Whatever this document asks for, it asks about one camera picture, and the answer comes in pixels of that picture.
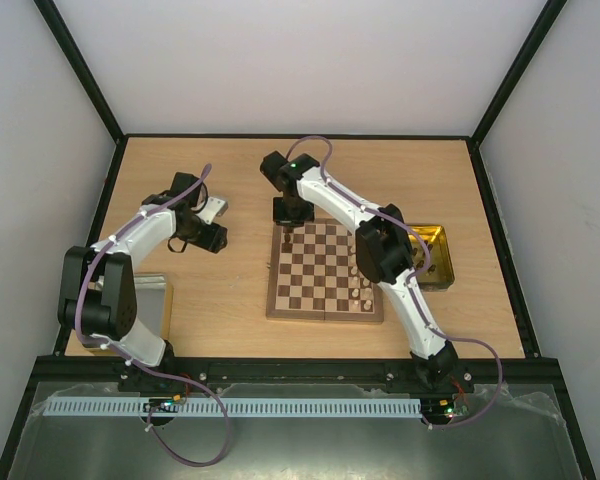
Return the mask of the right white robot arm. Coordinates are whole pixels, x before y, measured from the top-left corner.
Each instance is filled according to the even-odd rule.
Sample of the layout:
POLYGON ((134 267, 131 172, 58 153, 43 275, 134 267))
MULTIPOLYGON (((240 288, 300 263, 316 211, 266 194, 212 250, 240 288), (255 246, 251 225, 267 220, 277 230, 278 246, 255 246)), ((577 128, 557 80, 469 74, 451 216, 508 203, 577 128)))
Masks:
POLYGON ((418 384, 430 392, 446 385, 458 355, 419 287, 409 229, 399 208, 355 194, 308 154, 288 160, 274 151, 263 158, 260 172, 281 193, 273 199, 275 224, 303 227, 315 220, 314 208, 319 207, 353 235, 356 267, 384 292, 407 333, 418 384))

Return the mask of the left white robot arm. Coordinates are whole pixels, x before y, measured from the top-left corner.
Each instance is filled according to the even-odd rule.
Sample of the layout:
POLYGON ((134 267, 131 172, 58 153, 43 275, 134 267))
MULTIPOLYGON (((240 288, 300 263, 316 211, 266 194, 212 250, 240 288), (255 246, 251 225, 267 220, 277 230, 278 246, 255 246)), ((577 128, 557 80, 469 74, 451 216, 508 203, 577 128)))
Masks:
POLYGON ((85 346, 110 350, 129 363, 158 367, 170 344, 138 318, 134 268, 162 242, 177 239, 179 250, 194 246, 217 254, 228 231, 215 222, 228 202, 211 196, 201 174, 178 172, 169 189, 143 200, 116 232, 64 256, 57 316, 85 346))

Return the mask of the gold tin with dark pieces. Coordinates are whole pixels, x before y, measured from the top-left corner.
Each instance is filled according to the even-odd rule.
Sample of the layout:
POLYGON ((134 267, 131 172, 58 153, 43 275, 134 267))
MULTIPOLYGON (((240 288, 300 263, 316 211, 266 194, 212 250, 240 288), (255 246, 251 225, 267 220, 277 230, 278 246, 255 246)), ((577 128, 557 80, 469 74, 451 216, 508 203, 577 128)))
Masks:
POLYGON ((424 270, 424 248, 414 235, 409 235, 414 268, 422 270, 417 276, 420 289, 428 292, 447 291, 455 282, 455 274, 445 228, 433 224, 416 224, 411 228, 422 239, 429 252, 429 266, 424 270))

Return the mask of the silver metal tray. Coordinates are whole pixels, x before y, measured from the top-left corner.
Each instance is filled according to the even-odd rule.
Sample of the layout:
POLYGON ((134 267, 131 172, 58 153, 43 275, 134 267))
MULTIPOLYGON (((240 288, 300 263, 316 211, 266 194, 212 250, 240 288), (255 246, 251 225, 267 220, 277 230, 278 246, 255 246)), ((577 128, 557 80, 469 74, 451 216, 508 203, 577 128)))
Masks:
POLYGON ((166 275, 135 274, 137 315, 154 334, 168 340, 174 288, 166 275))

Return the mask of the wooden chess board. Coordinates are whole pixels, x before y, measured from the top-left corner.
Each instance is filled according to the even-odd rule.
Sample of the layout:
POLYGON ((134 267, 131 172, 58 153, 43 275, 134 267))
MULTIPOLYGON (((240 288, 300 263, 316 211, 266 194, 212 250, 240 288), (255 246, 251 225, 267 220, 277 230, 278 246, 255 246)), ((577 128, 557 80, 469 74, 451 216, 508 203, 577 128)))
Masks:
POLYGON ((375 307, 371 313, 349 310, 348 259, 354 237, 334 219, 318 218, 292 228, 283 243, 283 227, 274 226, 266 303, 271 320, 380 324, 382 292, 370 282, 375 307))

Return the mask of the dark knight chess piece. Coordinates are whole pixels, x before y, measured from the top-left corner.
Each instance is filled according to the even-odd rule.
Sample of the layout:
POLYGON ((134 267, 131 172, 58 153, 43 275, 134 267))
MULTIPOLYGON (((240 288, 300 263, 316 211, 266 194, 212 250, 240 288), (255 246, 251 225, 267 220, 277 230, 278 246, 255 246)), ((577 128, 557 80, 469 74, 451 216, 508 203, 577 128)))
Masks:
POLYGON ((292 233, 293 233, 293 229, 291 227, 284 227, 282 230, 282 234, 283 234, 283 243, 284 244, 290 244, 292 242, 291 238, 292 238, 292 233))

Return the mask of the row of light chess pieces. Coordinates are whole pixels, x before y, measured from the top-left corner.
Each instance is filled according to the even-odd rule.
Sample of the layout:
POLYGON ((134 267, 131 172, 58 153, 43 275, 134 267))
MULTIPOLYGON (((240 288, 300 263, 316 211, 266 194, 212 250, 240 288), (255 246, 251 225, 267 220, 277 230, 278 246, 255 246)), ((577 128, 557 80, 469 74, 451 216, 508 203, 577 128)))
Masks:
POLYGON ((374 310, 374 291, 370 281, 357 267, 356 248, 354 245, 349 246, 348 295, 350 311, 371 313, 374 310))

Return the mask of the black aluminium frame rail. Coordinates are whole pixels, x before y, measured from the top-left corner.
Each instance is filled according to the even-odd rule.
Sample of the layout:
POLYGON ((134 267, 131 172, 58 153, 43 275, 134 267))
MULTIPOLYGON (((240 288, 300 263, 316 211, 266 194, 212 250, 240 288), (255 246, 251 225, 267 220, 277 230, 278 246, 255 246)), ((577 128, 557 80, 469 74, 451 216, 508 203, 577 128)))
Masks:
MULTIPOLYGON (((167 371, 186 374, 217 389, 234 384, 350 384, 363 389, 379 388, 387 393, 433 396, 455 393, 458 387, 471 392, 477 384, 497 383, 496 362, 489 359, 461 360, 452 373, 428 383, 420 378, 408 359, 311 360, 177 357, 167 371)), ((36 359, 29 382, 116 382, 124 391, 166 392, 178 387, 152 377, 119 358, 102 356, 41 356, 36 359)))

